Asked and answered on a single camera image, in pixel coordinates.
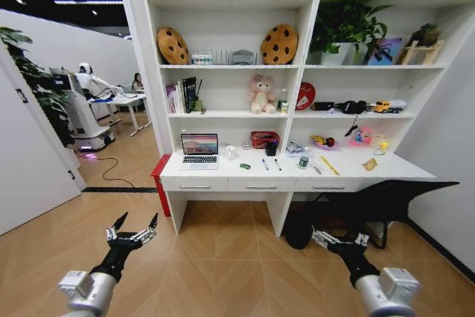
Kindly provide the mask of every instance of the laptop keyboard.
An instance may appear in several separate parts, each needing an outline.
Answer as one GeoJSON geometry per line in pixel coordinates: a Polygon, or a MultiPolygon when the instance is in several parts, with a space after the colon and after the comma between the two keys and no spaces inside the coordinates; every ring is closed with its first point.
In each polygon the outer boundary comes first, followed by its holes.
{"type": "Polygon", "coordinates": [[[216,163],[216,156],[185,156],[184,163],[216,163]]]}

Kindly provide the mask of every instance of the drawer handle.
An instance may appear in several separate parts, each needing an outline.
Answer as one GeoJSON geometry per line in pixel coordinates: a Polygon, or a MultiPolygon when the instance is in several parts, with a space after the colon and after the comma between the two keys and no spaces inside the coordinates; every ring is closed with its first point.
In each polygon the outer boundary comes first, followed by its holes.
{"type": "Polygon", "coordinates": [[[344,189],[344,187],[317,187],[317,186],[312,186],[312,189],[344,189]]]}
{"type": "Polygon", "coordinates": [[[246,186],[247,189],[277,189],[277,186],[246,186]]]}
{"type": "Polygon", "coordinates": [[[180,188],[181,189],[209,189],[211,188],[211,185],[207,185],[207,186],[181,186],[180,185],[180,188]]]}

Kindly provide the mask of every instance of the white bookshelf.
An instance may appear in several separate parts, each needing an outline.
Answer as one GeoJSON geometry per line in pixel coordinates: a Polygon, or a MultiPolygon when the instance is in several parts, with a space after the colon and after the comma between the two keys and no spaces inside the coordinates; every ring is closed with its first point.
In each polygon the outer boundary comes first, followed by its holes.
{"type": "Polygon", "coordinates": [[[218,133],[221,143],[240,146],[251,131],[272,130],[280,138],[280,149],[290,139],[309,144],[311,134],[334,136],[347,145],[344,133],[354,115],[336,111],[296,111],[295,103],[302,82],[312,83],[316,101],[344,102],[403,99],[408,105],[400,114],[364,113],[360,126],[370,126],[392,140],[397,149],[418,117],[433,90],[458,54],[469,30],[475,23],[475,0],[371,0],[375,4],[394,4],[377,13],[388,26],[388,37],[402,37],[403,44],[411,33],[427,22],[435,22],[442,31],[444,46],[433,65],[323,66],[309,62],[310,39],[318,6],[328,0],[145,0],[150,43],[157,77],[151,87],[159,88],[151,100],[166,102],[166,86],[196,76],[203,79],[200,98],[205,114],[164,113],[173,149],[181,149],[183,132],[218,133]],[[268,30],[277,24],[292,24],[298,31],[297,53],[288,65],[264,65],[260,46],[268,30]],[[256,65],[167,65],[155,42],[157,31],[172,26],[189,46],[196,49],[252,50],[258,52],[256,65]],[[287,89],[288,114],[252,114],[249,111],[249,78],[254,74],[273,76],[274,93],[287,89]]]}

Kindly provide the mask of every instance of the red basket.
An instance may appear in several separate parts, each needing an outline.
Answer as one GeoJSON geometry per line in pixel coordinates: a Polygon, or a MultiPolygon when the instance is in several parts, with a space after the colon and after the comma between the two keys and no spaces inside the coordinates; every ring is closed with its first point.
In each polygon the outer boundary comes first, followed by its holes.
{"type": "Polygon", "coordinates": [[[281,141],[281,138],[275,131],[253,131],[251,132],[251,141],[253,148],[266,148],[267,143],[271,143],[274,140],[277,144],[281,141]]]}

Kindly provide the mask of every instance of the desk drawer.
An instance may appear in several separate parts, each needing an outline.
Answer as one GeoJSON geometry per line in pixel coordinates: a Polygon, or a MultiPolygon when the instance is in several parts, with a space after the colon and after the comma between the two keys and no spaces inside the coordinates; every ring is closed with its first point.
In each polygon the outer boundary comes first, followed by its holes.
{"type": "Polygon", "coordinates": [[[165,191],[222,191],[228,190],[228,179],[213,178],[162,178],[165,191]]]}
{"type": "Polygon", "coordinates": [[[268,178],[230,178],[229,191],[233,192],[291,192],[295,180],[268,178]]]}
{"type": "Polygon", "coordinates": [[[360,183],[357,180],[300,179],[295,183],[296,192],[356,192],[360,183]]]}

